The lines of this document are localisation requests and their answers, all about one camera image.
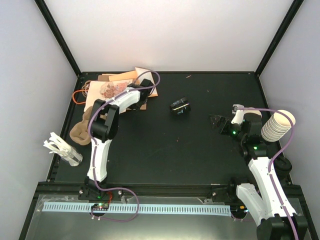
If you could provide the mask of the printed white paper bag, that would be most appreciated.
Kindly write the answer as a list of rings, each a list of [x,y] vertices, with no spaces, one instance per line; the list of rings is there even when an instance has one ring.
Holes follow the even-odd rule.
[[[106,101],[122,93],[133,79],[117,81],[88,80],[80,90],[72,94],[72,100],[76,105],[84,105],[84,112],[92,107],[96,100]],[[85,101],[78,102],[75,98],[77,93],[86,94]]]

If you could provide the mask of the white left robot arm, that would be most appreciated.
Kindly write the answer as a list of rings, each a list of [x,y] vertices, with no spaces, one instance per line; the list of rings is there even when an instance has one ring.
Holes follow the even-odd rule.
[[[147,102],[154,88],[151,80],[143,79],[139,84],[129,84],[122,92],[107,100],[98,99],[94,102],[87,126],[91,156],[84,184],[95,199],[103,199],[108,192],[107,186],[102,183],[107,178],[108,153],[119,129],[120,113],[127,108],[138,110]]]

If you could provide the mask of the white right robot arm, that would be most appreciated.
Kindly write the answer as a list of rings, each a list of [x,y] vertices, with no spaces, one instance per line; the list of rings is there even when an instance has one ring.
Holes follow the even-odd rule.
[[[227,189],[228,198],[242,201],[254,222],[259,240],[303,240],[308,222],[299,216],[281,186],[261,137],[262,116],[254,111],[240,118],[210,115],[210,124],[221,135],[231,137],[239,147],[256,185],[232,180]]]

